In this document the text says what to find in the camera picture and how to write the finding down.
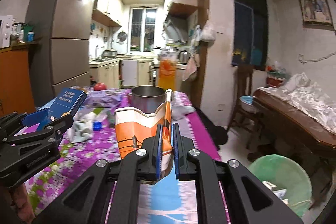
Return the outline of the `person left hand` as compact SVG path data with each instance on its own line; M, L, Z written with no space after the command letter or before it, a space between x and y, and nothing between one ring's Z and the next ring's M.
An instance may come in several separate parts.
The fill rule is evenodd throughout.
M11 192L11 198L13 200L12 204L15 207L17 216L24 223L31 223L35 218L35 214L33 212L33 207L30 203L25 184L17 186Z

